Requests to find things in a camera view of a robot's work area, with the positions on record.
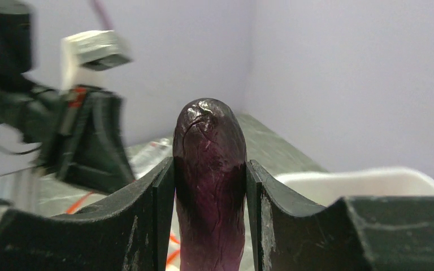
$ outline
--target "gray wall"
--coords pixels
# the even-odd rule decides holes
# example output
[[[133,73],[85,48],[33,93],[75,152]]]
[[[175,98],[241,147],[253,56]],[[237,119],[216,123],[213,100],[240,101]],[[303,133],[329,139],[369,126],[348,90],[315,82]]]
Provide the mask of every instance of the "gray wall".
[[[31,76],[60,87],[60,39],[99,29],[85,0],[24,0],[36,8],[36,70]],[[134,63],[107,74],[108,88],[126,98],[126,144],[166,135],[192,99],[214,97],[240,112],[250,59],[250,0],[101,0],[115,29],[132,44]],[[0,127],[13,150],[19,135]],[[0,174],[33,158],[0,154]]]
[[[249,112],[332,171],[434,178],[434,1],[256,0]]]

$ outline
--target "gray tabletop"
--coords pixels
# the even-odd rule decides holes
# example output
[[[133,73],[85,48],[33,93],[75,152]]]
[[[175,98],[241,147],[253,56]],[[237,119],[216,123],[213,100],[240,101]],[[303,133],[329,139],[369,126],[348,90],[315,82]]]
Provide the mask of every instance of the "gray tabletop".
[[[249,115],[238,117],[245,135],[248,159],[257,160],[268,172],[275,176],[282,173],[325,171],[305,154],[283,140],[276,133],[269,130],[262,123]],[[144,146],[130,147],[129,157],[138,153]],[[87,194],[87,191],[57,182],[52,176],[44,177],[38,189],[38,205],[36,212],[44,216],[58,215],[65,212],[75,201]],[[94,203],[102,199],[103,195],[91,195],[83,205]],[[177,216],[174,210],[172,230],[179,236]],[[253,270],[250,228],[246,220],[246,246],[242,258],[241,270]]]

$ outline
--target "red component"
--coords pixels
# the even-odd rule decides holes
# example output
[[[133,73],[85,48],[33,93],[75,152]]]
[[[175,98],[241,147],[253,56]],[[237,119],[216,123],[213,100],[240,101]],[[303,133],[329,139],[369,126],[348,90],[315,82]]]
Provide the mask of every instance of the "red component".
[[[82,106],[82,103],[85,98],[87,90],[82,87],[78,87],[74,90],[74,93],[76,94],[76,98],[69,102],[69,108],[78,108]]]

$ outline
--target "white bin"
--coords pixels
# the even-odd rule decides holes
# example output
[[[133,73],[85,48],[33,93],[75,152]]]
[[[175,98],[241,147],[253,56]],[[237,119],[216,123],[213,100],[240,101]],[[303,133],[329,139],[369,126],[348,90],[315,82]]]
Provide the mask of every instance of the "white bin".
[[[275,178],[324,206],[342,196],[434,196],[434,180],[405,167],[341,173],[298,172]]]

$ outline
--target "eggplant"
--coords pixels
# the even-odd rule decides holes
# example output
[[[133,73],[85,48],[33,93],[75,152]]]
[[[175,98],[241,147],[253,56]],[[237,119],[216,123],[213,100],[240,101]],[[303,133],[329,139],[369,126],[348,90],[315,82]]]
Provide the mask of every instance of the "eggplant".
[[[173,136],[181,271],[238,271],[245,244],[247,148],[225,103],[188,103]]]

